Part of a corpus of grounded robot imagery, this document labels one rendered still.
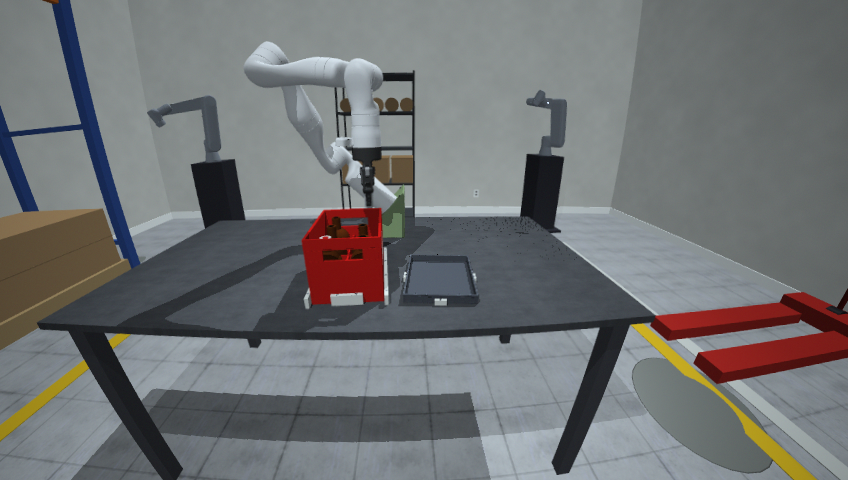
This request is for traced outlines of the red plastic bottle crate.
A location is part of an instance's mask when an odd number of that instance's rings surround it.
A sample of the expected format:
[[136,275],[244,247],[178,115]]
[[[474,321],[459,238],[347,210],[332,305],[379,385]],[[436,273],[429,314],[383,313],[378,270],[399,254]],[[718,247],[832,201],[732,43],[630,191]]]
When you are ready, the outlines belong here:
[[[358,237],[358,226],[341,226],[350,238],[327,238],[332,217],[368,217],[368,236]],[[378,228],[379,224],[379,228]],[[364,302],[384,301],[382,209],[323,210],[302,239],[312,305],[331,304],[331,294],[363,293]],[[352,249],[362,249],[363,259],[351,259]],[[347,250],[342,260],[324,260],[323,251]],[[350,255],[349,255],[350,253]]]

